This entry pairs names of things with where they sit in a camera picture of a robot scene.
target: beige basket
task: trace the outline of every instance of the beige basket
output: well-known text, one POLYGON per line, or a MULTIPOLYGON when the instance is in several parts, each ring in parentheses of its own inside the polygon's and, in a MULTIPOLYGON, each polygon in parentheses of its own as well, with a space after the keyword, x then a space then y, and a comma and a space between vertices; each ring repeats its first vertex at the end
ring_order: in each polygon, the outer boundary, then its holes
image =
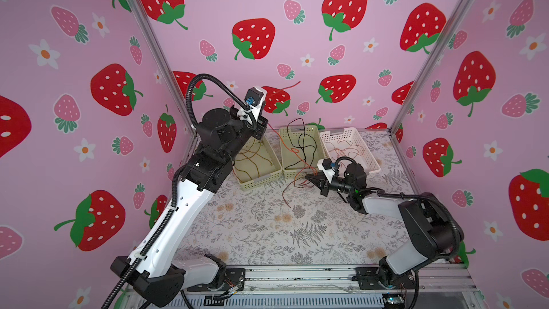
MULTIPOLYGON (((329 158, 328 153, 326 152, 326 148, 324 147, 324 144, 320 139, 319 129, 316 126, 305 126, 305 132, 310 136, 307 136, 307 135, 301 136, 303 134, 303 126, 290 126, 289 131, 287 130, 286 127, 280 128, 279 130, 279 134, 282 138, 280 142, 280 150, 282 154, 282 173, 284 174, 284 178, 287 181, 293 180, 295 176, 299 173, 299 171, 303 169, 303 167, 305 167, 305 164, 299 160, 298 156, 295 153, 289 151, 286 147, 284 147, 284 144, 282 143, 282 141, 286 143, 286 146, 288 146, 288 148, 295 148, 292 146, 291 142, 293 142, 295 146, 299 146, 300 144, 298 139, 301 138, 301 145, 307 146, 307 145, 314 145, 315 143, 312 141, 312 139, 314 139, 317 145, 317 149, 314 152, 314 154, 313 154, 314 147, 305 148, 305 156, 307 157, 307 163, 314 168, 317 168, 317 163, 319 159, 329 158)), ((299 156, 305 160, 302 150, 300 148, 296 148, 296 149, 299 150, 299 156)), ((309 173, 313 173, 313 170, 310 168, 306 168, 303 171, 301 171, 299 175, 306 175, 309 173)))
POLYGON ((281 177, 282 166, 265 135, 261 141, 251 137, 235 159, 233 170, 244 191, 281 177))
MULTIPOLYGON (((333 151, 335 148, 344 150, 349 147, 349 144, 345 141, 350 141, 353 145, 359 145, 361 148, 348 149, 345 154, 346 156, 351 157, 356 162, 362 165, 364 171, 369 172, 369 174, 377 173, 381 170, 379 163, 375 160, 374 155, 368 149, 368 145, 360 136, 360 133, 356 128, 345 128, 337 130, 325 130, 320 133, 320 138, 325 150, 330 155, 332 161, 337 160, 340 156, 337 152, 333 151), (360 150, 362 155, 356 155, 355 150, 360 150)), ((347 165, 350 161, 342 161, 341 164, 344 166, 343 169, 347 168, 347 165)))

